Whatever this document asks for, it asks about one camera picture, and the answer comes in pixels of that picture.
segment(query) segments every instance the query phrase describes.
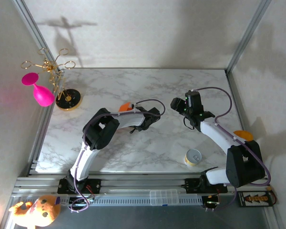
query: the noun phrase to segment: clear plastic container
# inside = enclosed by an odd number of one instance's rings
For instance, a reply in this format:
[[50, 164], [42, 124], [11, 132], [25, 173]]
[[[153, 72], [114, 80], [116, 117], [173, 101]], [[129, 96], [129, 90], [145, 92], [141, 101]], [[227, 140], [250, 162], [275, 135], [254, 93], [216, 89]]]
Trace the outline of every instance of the clear plastic container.
[[168, 206], [179, 204], [177, 189], [151, 190], [150, 200], [152, 206]]

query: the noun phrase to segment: stuffed animal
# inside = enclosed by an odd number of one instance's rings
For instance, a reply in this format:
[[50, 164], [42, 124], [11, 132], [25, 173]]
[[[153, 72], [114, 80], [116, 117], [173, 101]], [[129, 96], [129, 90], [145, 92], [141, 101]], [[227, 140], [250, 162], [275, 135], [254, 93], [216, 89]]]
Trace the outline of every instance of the stuffed animal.
[[26, 209], [21, 209], [23, 202], [11, 207], [16, 224], [28, 229], [35, 229], [35, 226], [46, 227], [50, 225], [61, 211], [60, 197], [45, 195], [38, 198], [35, 203], [26, 202]]

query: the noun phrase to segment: metal frame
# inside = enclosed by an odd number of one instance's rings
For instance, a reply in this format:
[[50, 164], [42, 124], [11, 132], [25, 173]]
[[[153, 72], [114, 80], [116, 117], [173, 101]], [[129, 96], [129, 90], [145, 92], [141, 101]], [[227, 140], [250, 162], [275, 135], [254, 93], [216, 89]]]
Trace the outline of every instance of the metal frame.
[[[41, 32], [39, 31], [32, 15], [30, 14], [24, 0], [11, 0], [19, 14], [21, 15], [24, 23], [26, 24], [28, 30], [30, 31], [32, 37], [34, 38], [37, 46], [39, 48], [48, 48]], [[246, 45], [248, 44], [252, 34], [254, 33], [257, 25], [261, 21], [262, 16], [264, 15], [268, 5], [271, 0], [261, 0], [253, 18], [251, 19], [230, 63], [225, 69], [227, 80], [234, 98], [234, 93], [230, 85], [229, 75], [231, 74], [233, 68], [235, 67], [237, 61], [239, 60], [241, 54], [243, 53]], [[47, 54], [49, 60], [54, 60], [51, 52]], [[42, 143], [46, 135], [46, 130], [51, 118], [51, 113], [53, 110], [53, 105], [47, 107], [43, 110], [41, 115], [41, 121], [38, 127], [38, 132], [34, 140], [34, 145], [31, 150], [29, 162], [22, 174], [22, 176], [29, 177], [19, 177], [16, 181], [15, 187], [13, 189], [11, 198], [7, 205], [7, 210], [9, 207], [14, 205], [23, 199], [34, 199], [42, 194], [52, 194], [57, 195], [57, 187], [59, 180], [64, 177], [63, 174], [52, 174], [52, 175], [41, 175], [36, 174], [35, 167], [41, 151]], [[239, 120], [244, 128], [243, 120], [238, 112]], [[181, 184], [184, 183], [185, 178], [198, 178], [200, 174], [196, 173], [165, 173], [165, 174], [131, 174], [131, 173], [94, 173], [90, 174], [89, 178], [99, 178], [102, 179], [102, 187], [100, 194], [97, 195], [99, 198], [105, 198], [112, 200], [113, 198], [121, 197], [143, 197], [146, 198], [149, 196], [150, 190], [159, 190], [159, 189], [177, 189], [178, 194], [183, 198], [191, 198], [196, 194], [186, 194], [185, 189], [181, 187]], [[240, 187], [239, 191], [253, 191], [253, 190], [265, 190], [265, 187], [255, 187], [255, 186], [243, 186]], [[228, 193], [225, 195], [233, 195], [234, 188], [228, 186]], [[68, 200], [69, 197], [76, 195], [65, 195], [62, 196], [62, 199]], [[278, 223], [275, 218], [275, 213], [273, 208], [264, 208], [265, 214], [268, 219], [268, 223], [271, 229], [278, 229]], [[14, 224], [9, 217], [9, 212], [6, 210], [0, 228], [13, 228]]]

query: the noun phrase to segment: white marble surface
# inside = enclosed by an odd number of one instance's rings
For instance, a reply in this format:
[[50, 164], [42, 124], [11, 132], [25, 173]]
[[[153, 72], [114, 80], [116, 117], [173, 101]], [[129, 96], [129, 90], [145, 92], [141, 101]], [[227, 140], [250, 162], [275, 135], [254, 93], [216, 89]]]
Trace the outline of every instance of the white marble surface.
[[[38, 173], [65, 173], [74, 164], [82, 142], [82, 128], [102, 107], [118, 111], [125, 102], [147, 98], [161, 100], [167, 110], [148, 130], [130, 134], [131, 128], [118, 130], [110, 144], [93, 162], [91, 171], [106, 172], [200, 172], [225, 166], [224, 152], [207, 136], [183, 125], [183, 116], [170, 108], [175, 97], [189, 89], [216, 86], [230, 91], [223, 70], [168, 69], [74, 69], [66, 72], [67, 88], [83, 95], [82, 104], [64, 112], [56, 106], [36, 166]], [[218, 115], [229, 107], [226, 95], [217, 90], [200, 91], [204, 110]], [[142, 104], [145, 109], [162, 106]], [[237, 112], [220, 119], [231, 130], [241, 129]], [[198, 149], [203, 159], [195, 167], [184, 164], [189, 149]]]

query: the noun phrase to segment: purple cable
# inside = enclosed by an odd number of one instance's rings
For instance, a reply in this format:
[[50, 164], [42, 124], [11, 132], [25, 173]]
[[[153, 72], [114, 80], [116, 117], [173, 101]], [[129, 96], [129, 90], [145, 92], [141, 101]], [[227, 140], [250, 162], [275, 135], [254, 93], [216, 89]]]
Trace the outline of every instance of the purple cable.
[[[77, 163], [76, 163], [76, 167], [75, 167], [75, 171], [74, 171], [74, 178], [73, 178], [75, 190], [76, 190], [76, 192], [77, 192], [81, 197], [80, 197], [80, 198], [77, 198], [75, 201], [72, 202], [72, 204], [71, 204], [71, 206], [70, 206], [70, 208], [69, 208], [69, 209], [71, 210], [71, 212], [78, 212], [78, 213], [79, 213], [79, 212], [81, 212], [81, 211], [85, 211], [85, 210], [89, 207], [89, 205], [90, 205], [90, 204], [89, 204], [89, 201], [87, 200], [87, 198], [78, 190], [77, 185], [76, 185], [77, 168], [78, 168], [78, 165], [80, 164], [80, 161], [81, 161], [81, 158], [82, 158], [83, 153], [86, 151], [86, 149], [87, 149], [87, 147], [88, 147], [88, 145], [87, 145], [87, 143], [86, 143], [86, 141], [85, 141], [88, 127], [89, 127], [91, 124], [93, 124], [95, 121], [97, 121], [97, 120], [99, 120], [100, 118], [105, 117], [105, 116], [120, 116], [120, 115], [143, 114], [143, 115], [153, 115], [153, 116], [159, 117], [159, 116], [162, 116], [162, 115], [165, 113], [165, 111], [166, 111], [165, 105], [164, 105], [160, 100], [157, 100], [157, 99], [145, 99], [145, 100], [138, 101], [138, 102], [136, 102], [135, 104], [139, 104], [139, 103], [143, 103], [143, 102], [147, 102], [147, 101], [157, 101], [157, 102], [161, 103], [161, 105], [163, 106], [163, 112], [162, 112], [161, 114], [153, 114], [153, 113], [150, 113], [150, 112], [142, 112], [142, 111], [134, 112], [134, 111], [129, 111], [129, 112], [123, 112], [123, 113], [100, 114], [100, 115], [94, 117], [93, 119], [91, 119], [91, 120], [87, 123], [86, 128], [85, 128], [84, 131], [83, 131], [83, 142], [85, 143], [86, 146], [85, 146], [85, 148], [84, 148], [84, 149], [81, 151], [81, 153], [80, 153], [80, 157], [79, 157], [79, 159], [78, 159], [78, 161], [77, 161]], [[77, 201], [82, 200], [82, 199], [86, 202], [86, 206], [83, 207], [83, 208], [80, 209], [80, 210], [74, 210], [74, 209], [73, 209], [73, 205], [74, 205]]]
[[[217, 90], [220, 90], [220, 91], [226, 93], [226, 95], [229, 97], [230, 107], [229, 107], [228, 111], [225, 112], [225, 113], [223, 113], [223, 114], [221, 114], [221, 115], [216, 116], [216, 118], [215, 118], [215, 123], [217, 123], [217, 127], [220, 128], [225, 134], [227, 134], [229, 137], [231, 137], [231, 138], [234, 139], [234, 136], [233, 136], [232, 134], [230, 134], [230, 133], [229, 133], [226, 129], [224, 129], [222, 126], [220, 126], [220, 125], [218, 124], [218, 122], [217, 122], [217, 119], [218, 119], [219, 117], [225, 116], [225, 115], [228, 114], [228, 113], [231, 111], [231, 109], [232, 109], [232, 98], [231, 98], [230, 94], [229, 94], [227, 91], [225, 91], [224, 89], [219, 88], [219, 87], [203, 87], [203, 88], [196, 89], [196, 90], [194, 90], [194, 91], [200, 91], [200, 90], [204, 90], [204, 89], [217, 89]], [[269, 183], [270, 183], [270, 181], [271, 181], [271, 175], [270, 175], [270, 172], [269, 172], [268, 168], [267, 168], [267, 167], [264, 165], [264, 163], [258, 158], [258, 156], [255, 155], [255, 153], [254, 153], [251, 149], [249, 149], [249, 147], [247, 147], [243, 142], [241, 142], [241, 141], [238, 140], [238, 139], [236, 139], [236, 142], [239, 143], [239, 144], [241, 144], [241, 145], [254, 157], [254, 159], [257, 160], [257, 162], [263, 167], [263, 169], [264, 169], [265, 172], [267, 173], [268, 180], [267, 180], [265, 183], [263, 183], [263, 184], [250, 183], [250, 184], [253, 185], [253, 186], [267, 186], [267, 185], [269, 185]]]

